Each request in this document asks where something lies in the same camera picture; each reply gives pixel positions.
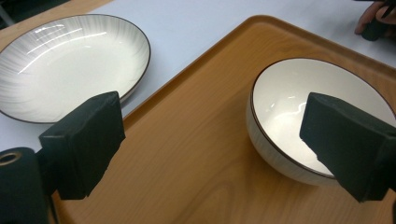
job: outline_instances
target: ceramic plate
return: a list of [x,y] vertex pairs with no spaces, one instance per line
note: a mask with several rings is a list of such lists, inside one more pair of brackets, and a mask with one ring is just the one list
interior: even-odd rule
[[147,37],[129,21],[82,15],[49,22],[0,53],[0,110],[52,123],[100,93],[117,91],[124,100],[149,57]]
[[254,113],[278,150],[312,170],[332,175],[299,136],[311,91],[340,98],[396,127],[394,114],[384,98],[347,70],[311,59],[272,64],[254,85]]

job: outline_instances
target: ceramic bowl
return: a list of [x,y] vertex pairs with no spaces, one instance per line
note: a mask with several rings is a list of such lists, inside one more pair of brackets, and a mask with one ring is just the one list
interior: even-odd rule
[[149,41],[134,24],[107,15],[51,21],[0,53],[0,110],[14,119],[52,123],[94,95],[126,99],[144,75]]
[[328,94],[396,126],[383,97],[336,65],[289,59],[265,68],[247,104],[247,129],[260,155],[281,174],[311,185],[336,185],[332,173],[299,136],[309,92]]

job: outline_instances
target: finger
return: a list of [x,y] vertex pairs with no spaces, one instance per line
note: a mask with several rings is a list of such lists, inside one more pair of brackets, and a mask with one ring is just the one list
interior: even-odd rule
[[367,23],[369,23],[373,18],[375,18],[375,15],[377,11],[384,6],[384,2],[374,2],[372,3],[367,9],[363,12],[361,17],[359,18],[358,24],[356,25],[355,28],[355,34],[361,35],[361,33],[364,31],[366,28]]
[[385,11],[388,9],[388,7],[381,7],[375,14],[375,17],[378,21],[387,23],[387,24],[396,24],[396,12],[395,10],[392,10],[390,14],[386,18],[382,18],[382,15],[384,15]]

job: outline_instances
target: hand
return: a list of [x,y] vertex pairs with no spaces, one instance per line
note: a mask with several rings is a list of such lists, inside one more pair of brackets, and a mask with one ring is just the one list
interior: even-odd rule
[[[385,11],[388,7],[384,7],[384,2],[374,2],[372,3],[361,15],[361,18],[358,21],[358,24],[355,28],[355,34],[361,35],[364,31],[367,23],[369,23],[373,18],[376,18],[380,22],[384,22],[387,24],[396,24],[396,9],[390,12],[390,14],[386,18],[381,18],[384,15]],[[396,29],[394,27],[390,27],[384,34],[384,37],[396,36]]]

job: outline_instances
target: bowl rim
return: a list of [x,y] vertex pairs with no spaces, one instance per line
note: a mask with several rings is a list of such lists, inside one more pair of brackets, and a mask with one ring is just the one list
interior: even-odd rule
[[[125,100],[128,99],[128,97],[135,91],[137,86],[140,84],[141,80],[143,79],[143,77],[145,76],[145,74],[146,74],[146,72],[147,72],[147,70],[149,68],[149,63],[150,63],[150,60],[151,60],[151,45],[150,45],[150,42],[149,42],[149,39],[148,39],[147,35],[136,24],[134,24],[131,21],[125,20],[124,18],[121,18],[121,17],[118,17],[118,16],[113,16],[113,15],[107,15],[107,14],[92,13],[92,14],[81,14],[81,15],[67,16],[67,17],[62,17],[60,19],[47,21],[45,23],[37,25],[36,27],[24,32],[23,34],[19,35],[18,37],[13,39],[11,42],[9,42],[2,50],[0,50],[0,57],[3,55],[3,52],[7,48],[9,48],[12,44],[14,44],[18,39],[22,38],[23,36],[27,35],[28,33],[32,32],[33,30],[35,30],[35,29],[37,29],[39,27],[45,26],[45,25],[47,25],[49,23],[52,23],[52,22],[55,22],[55,21],[62,21],[62,20],[67,20],[67,19],[72,19],[72,18],[82,18],[82,17],[103,17],[103,18],[114,18],[114,19],[117,19],[117,20],[120,20],[120,21],[126,21],[130,25],[134,26],[143,35],[144,39],[147,41],[147,44],[148,44],[148,60],[147,60],[147,63],[146,63],[146,67],[143,70],[143,73],[140,75],[140,78],[136,81],[136,83],[132,86],[132,88],[129,89],[127,92],[125,92],[122,96],[120,96],[120,103],[121,103],[121,106],[122,106],[122,104],[125,102]],[[14,116],[11,116],[8,113],[4,112],[1,108],[0,108],[0,113],[5,115],[6,117],[11,118],[11,119],[15,119],[15,120],[26,122],[26,123],[53,124],[53,123],[57,122],[57,121],[33,121],[33,120],[28,120],[28,119],[18,119],[18,118],[15,118]]]
[[260,78],[260,76],[263,74],[263,72],[264,72],[266,69],[268,69],[269,67],[273,66],[273,65],[276,64],[276,63],[282,63],[282,62],[285,62],[285,61],[296,60],[296,59],[312,60],[312,61],[317,61],[317,62],[322,62],[322,63],[328,63],[328,64],[331,64],[331,65],[337,66],[338,68],[341,68],[341,69],[343,69],[343,70],[345,70],[345,71],[348,71],[351,75],[357,77],[357,78],[360,79],[362,82],[364,82],[364,83],[366,83],[367,85],[369,85],[375,92],[377,92],[378,95],[382,98],[382,100],[388,105],[390,111],[393,113],[393,117],[394,117],[394,118],[396,118],[396,115],[395,115],[395,112],[393,111],[392,107],[390,106],[389,102],[384,98],[384,96],[383,96],[376,88],[374,88],[370,83],[368,83],[368,82],[367,82],[366,80],[364,80],[363,78],[357,76],[355,73],[353,73],[353,72],[349,71],[348,69],[345,69],[344,67],[342,67],[342,66],[340,66],[340,65],[338,65],[338,64],[335,64],[335,63],[327,62],[327,61],[322,60],[322,59],[309,58],[309,57],[292,57],[292,58],[286,58],[286,59],[282,59],[282,60],[279,60],[279,61],[270,63],[270,64],[268,64],[267,66],[265,66],[265,68],[263,68],[263,69],[260,71],[259,75],[256,76],[256,78],[255,78],[255,80],[254,80],[254,82],[253,82],[252,88],[251,88],[251,90],[250,90],[250,95],[249,95],[249,107],[250,107],[250,110],[251,110],[251,112],[252,112],[254,121],[255,121],[256,125],[259,127],[260,132],[262,133],[262,135],[267,139],[267,141],[271,144],[271,146],[272,146],[278,153],[280,153],[282,156],[284,156],[286,159],[288,159],[289,161],[291,161],[292,163],[294,163],[294,164],[297,165],[298,167],[303,168],[303,169],[305,169],[306,171],[308,171],[308,172],[310,172],[310,173],[312,173],[312,174],[314,174],[314,175],[319,175],[319,176],[322,176],[322,177],[325,177],[325,178],[329,178],[329,179],[336,179],[334,175],[323,174],[322,172],[319,172],[319,171],[317,171],[317,170],[315,170],[315,169],[312,169],[312,168],[310,168],[310,167],[305,166],[304,164],[298,162],[297,160],[295,160],[294,158],[292,158],[291,156],[289,156],[286,152],[284,152],[284,151],[283,151],[283,150],[282,150],[282,149],[281,149],[281,148],[280,148],[269,136],[268,136],[268,134],[266,133],[266,131],[264,130],[264,128],[261,126],[261,124],[260,124],[260,122],[259,122],[259,119],[258,119],[258,117],[257,117],[256,110],[255,110],[254,103],[253,103],[253,94],[254,94],[254,89],[255,89],[255,87],[256,87],[257,81],[258,81],[258,79]]

